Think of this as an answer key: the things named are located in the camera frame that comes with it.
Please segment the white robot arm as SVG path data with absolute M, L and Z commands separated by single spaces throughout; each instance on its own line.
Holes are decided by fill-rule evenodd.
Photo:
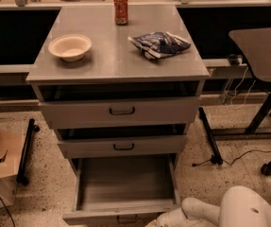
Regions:
M 219 206 L 186 198 L 177 209 L 159 215 L 144 227 L 271 227 L 271 205 L 255 191 L 233 186 Z

